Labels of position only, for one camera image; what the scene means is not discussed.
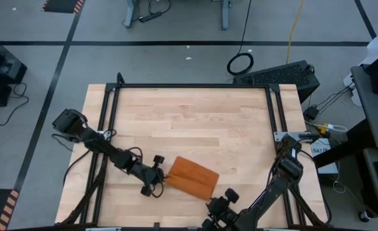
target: gray floor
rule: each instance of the gray floor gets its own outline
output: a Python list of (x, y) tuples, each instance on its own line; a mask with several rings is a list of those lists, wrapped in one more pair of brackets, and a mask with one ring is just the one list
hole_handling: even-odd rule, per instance
[[(40, 11), (44, 0), (1, 1), (0, 40), (65, 41), (74, 15)], [(207, 0), (172, 0), (172, 9), (162, 17), (126, 30), (121, 21), (126, 1), (86, 0), (73, 40), (77, 41), (152, 41), (152, 40), (240, 40), (245, 22), (247, 0), (233, 1), (230, 29), (221, 31), (220, 5)], [(299, 0), (253, 1), (246, 40), (287, 41)], [(160, 0), (156, 5), (164, 4)], [(378, 34), (378, 0), (364, 0), (363, 6)], [(141, 13), (147, 3), (142, 1)], [(307, 1), (294, 41), (368, 42), (371, 36), (354, 0)], [(28, 148), (33, 129), (54, 75), (62, 46), (8, 46), (28, 66), (28, 105), (18, 110), (5, 127), (0, 127), (0, 189), (12, 188)], [(9, 228), (52, 225), (62, 192), (62, 177), (69, 152), (50, 138), (51, 122), (65, 108), (82, 109), (87, 85), (114, 81), (122, 72), (129, 83), (230, 83), (226, 64), (237, 46), (71, 46), (60, 74), (33, 159)], [(250, 46), (255, 57), (254, 70), (284, 64), (286, 46)], [(321, 86), (311, 99), (319, 103), (343, 88), (342, 79), (350, 67), (366, 55), (365, 47), (292, 47), (291, 61), (307, 60), (316, 68)], [(234, 64), (240, 69), (241, 60)], [(4, 121), (19, 99), (0, 108)], [(344, 95), (319, 116), (318, 123), (351, 128), (364, 119), (362, 108)], [(352, 162), (344, 161), (342, 180), (355, 177)], [(324, 186), (337, 227), (378, 230), (378, 221), (367, 225), (357, 219), (362, 210), (349, 194), (338, 194)]]

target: floor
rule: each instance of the floor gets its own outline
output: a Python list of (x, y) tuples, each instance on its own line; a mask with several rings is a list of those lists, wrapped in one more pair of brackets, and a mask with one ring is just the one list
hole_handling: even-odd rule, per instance
[[(146, 15), (147, 2), (141, 2)], [(88, 84), (112, 82), (117, 72), (128, 83), (232, 82), (225, 67), (239, 49), (248, 1), (232, 2), (230, 28), (221, 31), (220, 4), (205, 0), (173, 0), (168, 13), (144, 24), (137, 21), (128, 30), (121, 25), (126, 1), (85, 0), (81, 14), (73, 15), (40, 11), (44, 0), (0, 0), (0, 44), (28, 66), (23, 82), (30, 97), (0, 127), (0, 189), (21, 192), (9, 229), (54, 223), (70, 153), (50, 137), (51, 123), (65, 108), (82, 109)], [(299, 4), (252, 1), (243, 51), (253, 54), (254, 71), (285, 63)], [(153, 8), (162, 7), (167, 1), (158, 0)], [(315, 66), (321, 86), (311, 104), (343, 88), (342, 79), (366, 56), (366, 43), (375, 35), (378, 0), (306, 1), (290, 59)], [(234, 65), (241, 69), (244, 64), (240, 60)], [(0, 121), (19, 103), (11, 99), (0, 108)], [(316, 122), (351, 128), (364, 117), (347, 93)], [(342, 168), (342, 180), (352, 183), (352, 161), (345, 160)], [(358, 220), (362, 208), (349, 194), (327, 185), (323, 190), (333, 225), (378, 230), (378, 220)]]

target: yellow cable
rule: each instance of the yellow cable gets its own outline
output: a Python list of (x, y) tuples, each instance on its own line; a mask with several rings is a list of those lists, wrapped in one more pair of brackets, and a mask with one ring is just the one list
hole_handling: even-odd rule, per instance
[(297, 25), (298, 19), (300, 18), (300, 14), (302, 13), (304, 2), (305, 2), (305, 0), (302, 0), (302, 3), (300, 4), (300, 8), (298, 9), (296, 20), (294, 21), (294, 24), (293, 24), (293, 28), (291, 29), (291, 33), (290, 33), (290, 37), (289, 37), (289, 45), (287, 47), (287, 60), (286, 60), (286, 64), (289, 63), (291, 41), (293, 40), (294, 30), (296, 29), (296, 25)]

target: wooden table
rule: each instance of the wooden table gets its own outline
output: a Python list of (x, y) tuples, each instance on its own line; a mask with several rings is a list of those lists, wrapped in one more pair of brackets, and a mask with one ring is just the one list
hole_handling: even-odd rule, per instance
[[(89, 85), (83, 106), (83, 114), (94, 128), (98, 125), (104, 89), (104, 85)], [(295, 85), (281, 85), (280, 89), (288, 130), (305, 131)], [(272, 99), (281, 130), (275, 97)], [(239, 201), (231, 205), (236, 212), (249, 207), (263, 191), (275, 158), (264, 89), (121, 89), (114, 129), (117, 130), (112, 139), (114, 146), (140, 147), (144, 163), (149, 166), (153, 165), (155, 155), (164, 156), (161, 168), (165, 173), (177, 156), (219, 173), (213, 196), (223, 196), (228, 187), (233, 188), (240, 195)], [(308, 144), (303, 145), (303, 150), (311, 153)], [(71, 162), (85, 151), (82, 144), (76, 145)], [(56, 221), (64, 220), (83, 196), (91, 156), (77, 163), (68, 174)], [(326, 221), (315, 166), (303, 155), (299, 161), (304, 165), (301, 195), (317, 216)], [(142, 182), (109, 163), (99, 226), (152, 227), (159, 222), (162, 227), (200, 227), (207, 218), (204, 201), (168, 185), (161, 198), (148, 198), (140, 194), (141, 187)], [(291, 193), (290, 201), (298, 224)], [(89, 206), (89, 221), (93, 206), (94, 198)], [(265, 213), (258, 226), (287, 227), (282, 198)]]

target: black metal frame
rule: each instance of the black metal frame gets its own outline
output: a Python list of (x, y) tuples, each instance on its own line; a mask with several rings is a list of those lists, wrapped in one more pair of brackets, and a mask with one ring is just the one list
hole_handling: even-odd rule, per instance
[[(279, 108), (279, 116), (280, 116), (280, 123), (282, 126), (282, 130), (284, 132), (287, 131), (287, 124), (286, 124), (286, 117), (284, 115), (284, 109), (282, 106), (281, 96), (280, 96), (280, 88), (278, 84), (259, 84), (259, 85), (233, 85), (233, 84), (180, 84), (180, 83), (125, 83), (123, 80), (123, 77), (119, 74), (117, 74), (117, 83), (107, 83), (105, 87), (105, 95), (103, 97), (102, 102), (102, 108), (101, 108), (101, 114), (99, 119), (99, 125), (98, 130), (102, 130), (104, 127), (104, 121), (105, 116), (107, 113), (107, 107), (108, 107), (108, 99), (110, 92), (114, 90), (114, 97), (113, 97), (113, 104), (112, 109), (110, 112), (110, 120), (108, 129), (113, 129), (114, 127), (114, 118), (116, 116), (116, 110), (117, 110), (117, 103), (119, 99), (119, 93), (121, 88), (213, 88), (213, 89), (264, 89), (266, 91), (266, 99), (267, 99), (267, 105), (268, 105), (268, 112), (270, 117), (270, 124), (271, 124), (271, 130), (272, 130), (272, 136), (273, 136), (273, 144), (275, 145), (275, 139), (274, 139), (274, 132), (277, 131), (277, 125), (275, 120), (275, 113), (273, 109), (273, 102), (271, 100), (271, 90), (275, 92), (276, 99), (277, 99), (277, 106)], [(90, 169), (89, 169), (89, 176), (87, 180), (87, 186), (86, 191), (90, 189), (90, 186), (93, 182), (94, 175), (96, 172), (96, 165), (98, 161), (98, 153), (93, 153), (92, 156), (92, 162), (90, 163)], [(101, 167), (106, 168), (107, 167), (107, 158), (103, 157), (102, 165)], [(101, 184), (98, 187), (98, 192), (96, 194), (96, 202), (93, 210), (93, 217), (92, 217), (92, 224), (98, 225), (99, 221), (99, 213), (100, 213), (100, 207), (101, 207), (101, 200), (103, 196), (103, 186), (104, 184)], [(285, 192), (283, 194), (284, 199), (284, 208), (286, 212), (286, 220), (288, 227), (293, 226), (293, 215), (291, 211), (290, 206), (290, 200), (289, 200), (289, 194), (288, 192)], [(86, 223), (87, 218), (87, 212), (88, 212), (89, 206), (85, 206), (85, 208), (82, 211), (80, 223)], [(298, 209), (298, 217), (300, 225), (305, 225), (305, 217), (304, 213), (302, 212), (302, 209), (297, 205)], [(127, 229), (142, 229), (143, 227), (127, 227)], [(182, 230), (185, 229), (183, 227), (175, 227), (175, 228), (168, 228), (168, 230)]]

